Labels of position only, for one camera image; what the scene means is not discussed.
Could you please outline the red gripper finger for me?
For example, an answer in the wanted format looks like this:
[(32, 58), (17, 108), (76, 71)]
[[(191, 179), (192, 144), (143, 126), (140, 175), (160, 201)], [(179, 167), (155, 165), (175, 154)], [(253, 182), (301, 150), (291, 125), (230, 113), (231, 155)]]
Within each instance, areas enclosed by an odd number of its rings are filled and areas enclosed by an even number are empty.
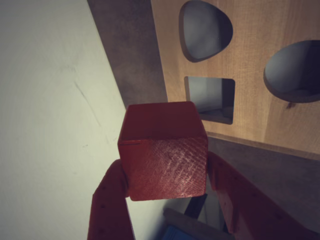
[(228, 232), (237, 240), (318, 240), (218, 155), (209, 152), (211, 188), (216, 191)]
[(133, 240), (126, 198), (128, 183), (121, 161), (115, 160), (92, 196), (89, 240)]

